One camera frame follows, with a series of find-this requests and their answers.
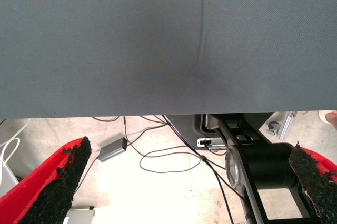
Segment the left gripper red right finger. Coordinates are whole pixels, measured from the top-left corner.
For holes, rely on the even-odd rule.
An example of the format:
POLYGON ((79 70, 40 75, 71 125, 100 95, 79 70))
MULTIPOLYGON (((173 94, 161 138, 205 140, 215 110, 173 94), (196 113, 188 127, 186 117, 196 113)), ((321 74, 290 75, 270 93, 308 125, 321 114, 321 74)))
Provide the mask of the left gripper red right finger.
POLYGON ((289 163, 321 223, 336 223, 336 164, 296 144, 289 163))

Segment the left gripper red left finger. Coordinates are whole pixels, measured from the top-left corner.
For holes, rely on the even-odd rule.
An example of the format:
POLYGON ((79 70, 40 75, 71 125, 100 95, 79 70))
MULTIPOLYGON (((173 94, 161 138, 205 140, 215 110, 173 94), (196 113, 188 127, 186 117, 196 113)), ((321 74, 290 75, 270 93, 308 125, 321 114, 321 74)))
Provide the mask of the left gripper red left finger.
POLYGON ((63 145, 1 197, 1 223, 63 223, 91 153, 87 137, 63 145))

